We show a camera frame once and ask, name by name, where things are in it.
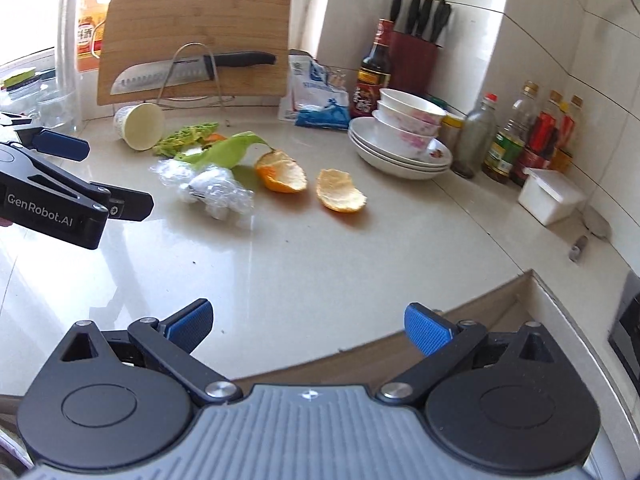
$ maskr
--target white bowl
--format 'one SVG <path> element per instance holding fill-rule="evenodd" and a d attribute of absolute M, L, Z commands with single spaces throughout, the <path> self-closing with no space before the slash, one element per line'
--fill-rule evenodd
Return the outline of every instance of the white bowl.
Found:
<path fill-rule="evenodd" d="M 442 118 L 447 115 L 446 111 L 427 99 L 399 90 L 381 88 L 380 96 L 388 107 L 427 123 L 440 124 Z"/>
<path fill-rule="evenodd" d="M 399 156 L 382 148 L 380 134 L 376 129 L 376 119 L 373 117 L 360 117 L 349 123 L 349 129 L 353 135 L 367 148 L 380 155 L 385 155 L 398 162 L 424 168 L 441 169 L 451 165 L 453 156 L 449 149 L 438 139 L 431 139 L 431 142 L 419 157 L 409 158 Z"/>
<path fill-rule="evenodd" d="M 356 148 L 356 152 L 358 153 L 360 158 L 367 164 L 372 165 L 374 168 L 377 168 L 383 173 L 393 175 L 398 178 L 406 178 L 409 180 L 431 180 L 432 178 L 449 171 L 448 168 L 442 171 L 409 170 L 408 168 L 403 168 L 402 166 L 398 166 L 397 164 L 387 162 L 386 160 L 383 160 L 382 158 L 374 155 L 369 150 L 363 148 L 359 142 L 353 142 L 353 145 Z"/>
<path fill-rule="evenodd" d="M 354 144 L 356 144 L 358 147 L 362 148 L 366 152 L 369 152 L 371 155 L 374 155 L 377 158 L 381 158 L 385 162 L 389 162 L 390 164 L 395 164 L 396 166 L 400 166 L 401 168 L 407 168 L 408 170 L 415 170 L 415 171 L 423 171 L 425 173 L 442 173 L 443 171 L 446 171 L 446 169 L 448 168 L 448 166 L 444 166 L 443 168 L 426 168 L 424 166 L 416 166 L 415 164 L 405 164 L 404 162 L 399 162 L 398 160 L 394 160 L 392 158 L 389 158 L 388 156 L 385 156 L 385 155 L 382 155 L 381 153 L 376 152 L 375 150 L 372 150 L 371 148 L 368 148 L 366 144 L 363 144 L 361 141 L 358 140 L 358 137 L 354 135 L 352 130 L 349 130 L 348 136 L 351 139 L 351 142 L 353 142 Z"/>
<path fill-rule="evenodd" d="M 400 128 L 396 128 L 385 122 L 385 118 L 380 110 L 373 111 L 375 119 L 374 128 L 376 130 L 377 145 L 390 153 L 399 156 L 412 158 L 419 156 L 434 137 L 423 137 L 412 134 Z"/>
<path fill-rule="evenodd" d="M 406 132 L 412 134 L 422 135 L 425 137 L 437 137 L 440 126 L 438 124 L 431 124 L 411 117 L 411 115 L 403 114 L 398 110 L 394 110 L 392 107 L 385 105 L 382 101 L 378 101 L 378 110 L 382 114 L 383 121 L 386 124 L 391 124 L 396 128 L 400 128 Z"/>

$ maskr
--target knife block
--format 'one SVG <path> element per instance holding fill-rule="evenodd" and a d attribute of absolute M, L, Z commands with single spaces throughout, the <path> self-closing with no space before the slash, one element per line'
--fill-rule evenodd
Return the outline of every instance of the knife block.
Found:
<path fill-rule="evenodd" d="M 111 95 L 131 66 L 170 60 L 184 44 L 203 43 L 214 54 L 262 50 L 275 65 L 220 67 L 225 96 L 283 96 L 289 65 L 290 0 L 111 0 L 100 53 L 99 105 L 156 99 L 159 90 Z M 186 50 L 183 57 L 201 54 Z M 164 97 L 218 95 L 215 81 L 167 87 Z"/>
<path fill-rule="evenodd" d="M 427 91 L 439 47 L 422 38 L 393 32 L 389 44 L 391 79 L 389 88 L 422 96 Z"/>

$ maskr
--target kitchen knife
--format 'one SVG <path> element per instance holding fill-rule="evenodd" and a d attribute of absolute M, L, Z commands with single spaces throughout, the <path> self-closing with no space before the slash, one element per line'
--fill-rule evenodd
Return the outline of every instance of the kitchen knife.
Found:
<path fill-rule="evenodd" d="M 409 14 L 406 17 L 406 27 L 404 28 L 405 34 L 412 34 L 414 32 L 415 22 L 418 19 L 418 12 L 420 11 L 420 0 L 411 0 L 409 5 Z"/>
<path fill-rule="evenodd" d="M 216 66 L 244 67 L 254 65 L 273 65 L 276 56 L 269 52 L 230 52 L 228 54 L 214 54 Z M 166 78 L 172 62 L 153 61 L 130 66 L 120 73 L 111 86 L 111 95 L 153 90 L 160 88 Z M 208 55 L 183 57 L 174 63 L 174 70 L 166 86 L 176 86 L 196 81 L 214 80 L 213 64 Z"/>
<path fill-rule="evenodd" d="M 421 38 L 424 34 L 424 29 L 427 28 L 429 22 L 429 16 L 431 15 L 431 6 L 433 0 L 424 0 L 422 2 L 422 8 L 420 9 L 420 16 L 418 17 L 418 25 L 415 27 L 415 35 Z"/>
<path fill-rule="evenodd" d="M 402 6 L 402 0 L 393 0 L 391 3 L 391 12 L 389 13 L 389 21 L 396 22 L 398 14 L 400 14 L 400 7 Z"/>
<path fill-rule="evenodd" d="M 445 0 L 440 0 L 433 15 L 433 30 L 431 31 L 431 43 L 436 43 L 442 29 L 447 25 L 451 15 L 451 5 Z"/>

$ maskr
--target blue gripper pad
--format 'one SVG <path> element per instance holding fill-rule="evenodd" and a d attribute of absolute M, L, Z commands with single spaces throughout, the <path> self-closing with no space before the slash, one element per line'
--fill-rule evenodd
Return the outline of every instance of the blue gripper pad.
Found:
<path fill-rule="evenodd" d="M 190 354 L 213 328 L 213 307 L 207 300 L 198 300 L 169 316 L 161 326 L 164 336 Z"/>
<path fill-rule="evenodd" d="M 409 340 L 426 356 L 440 350 L 453 339 L 455 325 L 419 303 L 404 310 L 404 331 Z"/>

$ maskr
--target metal screw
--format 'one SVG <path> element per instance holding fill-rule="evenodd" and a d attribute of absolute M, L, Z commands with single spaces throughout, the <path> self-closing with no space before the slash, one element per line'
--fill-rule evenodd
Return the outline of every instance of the metal screw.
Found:
<path fill-rule="evenodd" d="M 215 381 L 207 384 L 204 391 L 209 397 L 214 399 L 226 399 L 236 393 L 238 387 L 229 381 Z"/>
<path fill-rule="evenodd" d="M 404 399 L 413 392 L 414 389 L 407 383 L 387 383 L 380 388 L 380 393 L 387 399 Z"/>

